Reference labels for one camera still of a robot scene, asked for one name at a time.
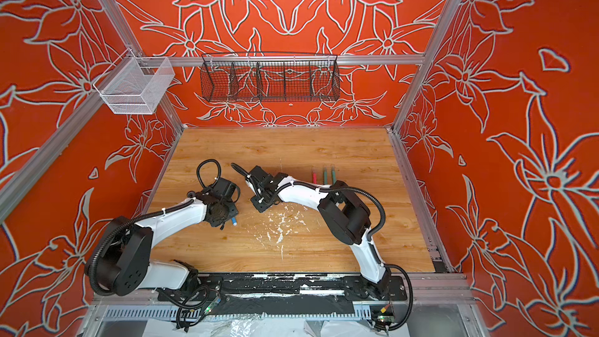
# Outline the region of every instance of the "black mounting plate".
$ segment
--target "black mounting plate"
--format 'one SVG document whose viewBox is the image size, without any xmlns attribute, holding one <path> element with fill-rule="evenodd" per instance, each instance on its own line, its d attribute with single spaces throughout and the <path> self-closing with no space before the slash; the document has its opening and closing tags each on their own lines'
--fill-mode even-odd
<svg viewBox="0 0 599 337">
<path fill-rule="evenodd" d="M 219 287 L 219 290 L 222 287 L 222 283 L 223 283 L 223 278 L 220 276 L 198 276 L 198 280 L 200 282 L 200 284 L 206 284 L 208 285 L 209 288 L 211 289 L 215 289 L 217 286 Z M 194 289 L 190 289 L 190 290 L 182 290 L 182 289 L 177 289 L 177 290 L 172 290 L 172 289 L 166 289 L 167 294 L 169 294 L 172 298 L 178 300 L 179 302 L 183 302 L 184 299 L 189 296 L 190 291 L 193 291 Z M 208 296 L 208 300 L 206 302 L 206 305 L 208 305 L 210 303 L 211 300 L 213 300 L 216 297 L 215 292 L 211 291 L 209 296 Z M 190 300 L 190 302 L 194 302 L 196 300 L 202 300 L 204 298 L 204 293 L 200 292 L 197 296 L 195 296 L 193 299 Z M 162 294 L 158 293 L 158 300 L 161 302 L 168 302 L 168 299 L 166 296 L 163 296 Z"/>
<path fill-rule="evenodd" d="M 345 276 L 343 278 L 345 288 L 345 298 L 347 300 L 372 300 L 369 296 L 369 289 L 373 285 L 361 276 Z M 404 281 L 399 276 L 392 276 L 389 281 L 389 294 L 380 297 L 380 300 L 407 300 L 408 296 Z"/>
</svg>

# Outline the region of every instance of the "flower pattern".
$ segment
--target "flower pattern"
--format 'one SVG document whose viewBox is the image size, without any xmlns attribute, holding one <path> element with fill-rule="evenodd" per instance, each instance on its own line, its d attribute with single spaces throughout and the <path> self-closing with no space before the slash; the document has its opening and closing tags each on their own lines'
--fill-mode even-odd
<svg viewBox="0 0 599 337">
<path fill-rule="evenodd" d="M 145 211 L 176 139 L 160 108 L 156 115 L 115 116 L 103 107 L 88 125 L 90 130 L 73 139 L 31 190 L 38 198 L 26 198 L 1 224 L 0 245 L 10 256 L 3 257 L 5 266 L 0 269 L 5 284 L 0 292 L 0 330 L 11 335 L 76 332 L 93 294 L 83 267 L 102 229 L 115 217 L 114 203 L 124 215 Z M 101 142 L 94 130 L 98 127 L 105 131 Z M 115 164 L 128 157 L 135 166 L 131 171 Z M 102 162 L 110 168 L 94 167 Z M 135 179 L 140 172 L 144 177 Z M 66 180 L 72 180 L 70 187 L 55 187 Z M 61 209 L 60 219 L 40 213 L 48 203 Z"/>
<path fill-rule="evenodd" d="M 127 159 L 134 182 L 137 182 L 137 165 L 144 152 L 152 153 L 164 161 L 175 139 L 170 124 L 157 118 L 148 120 L 143 115 L 127 115 L 124 134 L 129 144 L 110 154 L 104 163 L 104 169 L 108 169 L 116 161 Z"/>
<path fill-rule="evenodd" d="M 586 42 L 579 1 L 461 0 L 415 100 L 401 101 L 408 159 L 492 335 L 599 328 L 599 132 L 594 66 L 573 46 Z M 536 16 L 574 22 L 549 34 Z M 426 135 L 457 161 L 433 167 Z"/>
<path fill-rule="evenodd" d="M 144 18 L 126 0 L 120 4 Z M 2 188 L 80 108 L 125 47 L 98 0 L 0 0 L 0 22 Z M 178 108 L 186 107 L 179 101 Z M 119 135 L 123 129 L 129 137 Z M 128 118 L 101 107 L 86 123 L 0 224 L 2 334 L 75 335 L 92 298 L 83 266 L 118 213 L 114 201 L 125 215 L 136 206 L 143 211 L 147 196 L 139 196 L 153 187 L 175 138 L 161 108 Z M 127 167 L 102 167 L 110 156 L 129 154 L 132 177 Z"/>
<path fill-rule="evenodd" d="M 239 56 L 261 51 L 328 54 L 406 55 L 424 52 L 445 0 L 116 0 L 144 50 L 156 56 L 201 56 L 225 52 Z M 385 125 L 407 90 L 404 66 L 343 66 L 338 105 L 314 101 L 291 106 L 277 102 L 234 105 L 197 99 L 197 68 L 177 68 L 182 85 L 169 98 L 182 121 L 215 125 Z M 371 73 L 371 82 L 352 85 L 355 75 Z M 251 93 L 251 78 L 242 76 Z"/>
<path fill-rule="evenodd" d="M 91 93 L 124 50 L 98 0 L 0 0 L 0 186 Z M 32 128 L 31 118 L 35 117 Z"/>
</svg>

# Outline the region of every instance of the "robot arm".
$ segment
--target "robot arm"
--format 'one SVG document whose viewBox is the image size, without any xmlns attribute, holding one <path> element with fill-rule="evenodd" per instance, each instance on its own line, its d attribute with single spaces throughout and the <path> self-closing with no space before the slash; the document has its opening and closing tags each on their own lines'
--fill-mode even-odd
<svg viewBox="0 0 599 337">
<path fill-rule="evenodd" d="M 115 218 L 85 266 L 92 289 L 100 295 L 124 296 L 138 288 L 181 288 L 197 274 L 190 275 L 194 269 L 150 260 L 150 251 L 166 237 L 202 221 L 222 229 L 238 213 L 232 199 L 236 190 L 236 184 L 218 177 L 201 192 L 190 191 L 176 206 L 133 219 Z"/>
<path fill-rule="evenodd" d="M 236 164 L 233 167 L 244 174 L 244 170 Z M 260 212 L 277 202 L 295 202 L 317 210 L 333 236 L 352 249 L 360 274 L 374 284 L 379 293 L 386 292 L 391 273 L 372 240 L 370 210 L 351 190 L 354 188 L 341 181 L 333 185 L 314 185 L 285 173 L 272 176 L 258 166 L 249 173 L 245 172 L 244 176 L 256 194 L 251 201 Z"/>
</svg>

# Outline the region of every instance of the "white mesh basket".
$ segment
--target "white mesh basket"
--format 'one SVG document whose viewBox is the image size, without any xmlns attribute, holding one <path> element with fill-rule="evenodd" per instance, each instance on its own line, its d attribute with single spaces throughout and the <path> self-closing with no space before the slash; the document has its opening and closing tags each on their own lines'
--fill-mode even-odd
<svg viewBox="0 0 599 337">
<path fill-rule="evenodd" d="M 127 58 L 116 76 L 99 91 L 115 114 L 153 114 L 175 72 L 168 57 L 153 75 L 146 75 L 135 58 Z"/>
</svg>

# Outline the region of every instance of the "white paint splatter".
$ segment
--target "white paint splatter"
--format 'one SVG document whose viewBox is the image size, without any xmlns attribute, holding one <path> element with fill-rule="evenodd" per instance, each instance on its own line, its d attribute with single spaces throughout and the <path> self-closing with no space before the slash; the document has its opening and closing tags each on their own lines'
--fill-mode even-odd
<svg viewBox="0 0 599 337">
<path fill-rule="evenodd" d="M 283 240 L 283 229 L 281 229 L 281 227 L 279 227 L 279 240 L 277 241 L 277 243 L 280 243 Z"/>
<path fill-rule="evenodd" d="M 256 239 L 258 240 L 258 242 L 264 247 L 266 248 L 266 246 L 264 245 L 264 243 L 262 243 L 262 241 L 260 241 L 260 239 L 258 237 L 256 237 Z"/>
</svg>

